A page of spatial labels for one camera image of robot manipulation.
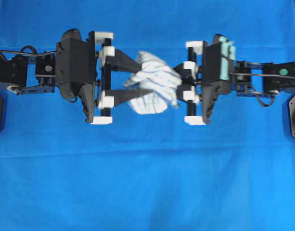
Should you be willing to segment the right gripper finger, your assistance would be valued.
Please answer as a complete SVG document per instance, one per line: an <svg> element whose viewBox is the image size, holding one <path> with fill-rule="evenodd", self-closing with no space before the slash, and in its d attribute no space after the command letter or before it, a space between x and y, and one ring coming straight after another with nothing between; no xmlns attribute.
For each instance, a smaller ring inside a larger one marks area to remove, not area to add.
<svg viewBox="0 0 295 231"><path fill-rule="evenodd" d="M179 74L181 79L189 77L197 79L198 65L193 61L185 61L174 67L173 70Z"/></svg>
<svg viewBox="0 0 295 231"><path fill-rule="evenodd" d="M191 101L194 104L199 104L200 97L195 86L189 84L181 84L176 90L177 99L183 102Z"/></svg>

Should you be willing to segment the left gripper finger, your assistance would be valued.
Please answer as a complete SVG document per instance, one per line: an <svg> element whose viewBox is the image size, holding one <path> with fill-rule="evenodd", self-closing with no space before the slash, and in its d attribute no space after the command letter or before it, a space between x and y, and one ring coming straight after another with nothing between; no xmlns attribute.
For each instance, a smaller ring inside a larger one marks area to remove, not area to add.
<svg viewBox="0 0 295 231"><path fill-rule="evenodd" d="M152 90L103 90L98 101L98 108L114 108L132 99L152 93Z"/></svg>
<svg viewBox="0 0 295 231"><path fill-rule="evenodd" d="M111 66L112 71L137 73L141 70L141 64L114 46L105 46L100 51L100 68L105 64Z"/></svg>

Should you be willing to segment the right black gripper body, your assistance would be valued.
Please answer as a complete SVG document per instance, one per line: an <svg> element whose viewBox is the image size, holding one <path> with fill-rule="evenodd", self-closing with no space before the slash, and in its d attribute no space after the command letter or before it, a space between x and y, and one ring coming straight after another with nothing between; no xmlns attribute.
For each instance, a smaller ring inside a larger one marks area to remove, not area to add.
<svg viewBox="0 0 295 231"><path fill-rule="evenodd" d="M220 80L220 36L224 35L216 34L211 45L205 41L188 41L185 44L188 49L188 61L198 65L197 79L192 79L192 85L201 87L199 104L187 102L188 112L184 121L192 126L210 124L210 117L218 96L231 92L231 81Z"/></svg>

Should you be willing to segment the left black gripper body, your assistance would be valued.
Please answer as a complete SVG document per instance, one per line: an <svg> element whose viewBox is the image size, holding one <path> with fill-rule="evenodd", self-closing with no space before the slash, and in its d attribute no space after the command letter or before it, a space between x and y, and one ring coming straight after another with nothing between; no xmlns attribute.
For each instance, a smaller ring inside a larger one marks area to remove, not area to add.
<svg viewBox="0 0 295 231"><path fill-rule="evenodd" d="M62 98L69 102L81 100L86 123L107 125L113 122L111 116L94 116L97 84L96 35L96 31L91 31L84 41L76 28L63 33L61 40L56 43L55 84Z"/></svg>

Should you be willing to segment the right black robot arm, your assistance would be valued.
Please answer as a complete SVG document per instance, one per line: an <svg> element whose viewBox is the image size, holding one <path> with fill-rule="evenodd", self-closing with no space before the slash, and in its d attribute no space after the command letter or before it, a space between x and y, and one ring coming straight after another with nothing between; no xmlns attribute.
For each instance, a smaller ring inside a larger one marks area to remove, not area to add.
<svg viewBox="0 0 295 231"><path fill-rule="evenodd" d="M236 47L226 36L215 34L211 44L186 43L188 61L174 68L182 79L177 98L188 104L185 121L210 124L220 95L236 91L255 97L263 107L271 106L282 90L295 92L295 62L274 64L236 60Z"/></svg>

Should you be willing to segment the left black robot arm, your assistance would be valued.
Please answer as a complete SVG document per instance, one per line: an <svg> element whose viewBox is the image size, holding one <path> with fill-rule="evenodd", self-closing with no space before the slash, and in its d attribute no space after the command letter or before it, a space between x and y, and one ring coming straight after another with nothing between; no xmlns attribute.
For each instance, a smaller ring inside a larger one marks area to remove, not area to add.
<svg viewBox="0 0 295 231"><path fill-rule="evenodd" d="M53 93L70 103L80 100L85 122L112 122L111 109L150 90L112 90L111 73L135 74L141 65L112 46L113 33L91 31L86 40L78 29L64 32L56 49L38 53L33 46L14 51L7 59L0 50L0 89L16 95Z"/></svg>

